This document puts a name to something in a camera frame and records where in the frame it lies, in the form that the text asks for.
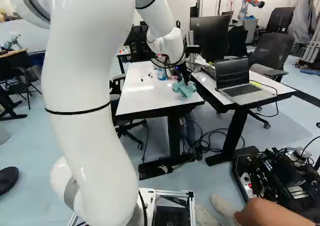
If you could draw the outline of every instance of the laptop keyboard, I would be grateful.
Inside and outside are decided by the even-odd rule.
[[[216,71],[213,67],[211,66],[201,66],[202,70],[210,76],[212,79],[216,81]]]
[[[254,85],[248,84],[248,85],[243,85],[243,86],[239,86],[231,89],[225,89],[223,91],[231,97],[236,97],[236,96],[248,94],[251,92],[261,91],[261,89],[258,87],[255,87]]]

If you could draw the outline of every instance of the gray cover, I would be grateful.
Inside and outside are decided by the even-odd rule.
[[[295,42],[308,43],[316,30],[316,19],[314,1],[299,0],[288,33],[294,37]]]

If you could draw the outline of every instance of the person's foot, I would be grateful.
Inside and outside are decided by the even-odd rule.
[[[195,206],[195,220],[200,226],[222,226],[206,209],[200,204]]]
[[[231,225],[239,225],[235,220],[235,210],[230,206],[229,202],[217,194],[213,194],[210,197],[211,205],[216,209],[216,211],[222,214]]]

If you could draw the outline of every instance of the teal cloth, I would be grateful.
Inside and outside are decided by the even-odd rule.
[[[192,93],[197,91],[194,82],[189,82],[189,85],[186,85],[184,80],[175,82],[172,86],[172,90],[176,93],[181,93],[185,98],[191,97]]]

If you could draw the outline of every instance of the small bottle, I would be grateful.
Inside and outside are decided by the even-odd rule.
[[[167,79],[166,72],[164,68],[157,67],[157,77],[161,81],[165,81]]]

